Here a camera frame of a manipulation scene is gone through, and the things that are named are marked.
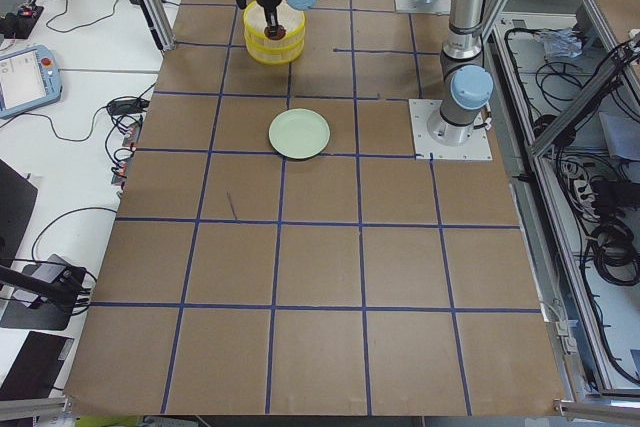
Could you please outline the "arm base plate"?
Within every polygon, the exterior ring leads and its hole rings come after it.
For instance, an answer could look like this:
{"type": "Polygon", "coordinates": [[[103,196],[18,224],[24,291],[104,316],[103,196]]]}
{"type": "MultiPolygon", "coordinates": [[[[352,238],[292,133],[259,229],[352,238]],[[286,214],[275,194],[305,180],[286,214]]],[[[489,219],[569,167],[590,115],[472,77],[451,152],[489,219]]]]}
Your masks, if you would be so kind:
{"type": "Polygon", "coordinates": [[[471,125],[447,124],[440,115],[440,100],[408,101],[415,157],[420,160],[489,162],[493,160],[480,113],[471,125]]]}
{"type": "Polygon", "coordinates": [[[394,0],[395,10],[399,13],[448,15],[451,0],[394,0]]]}

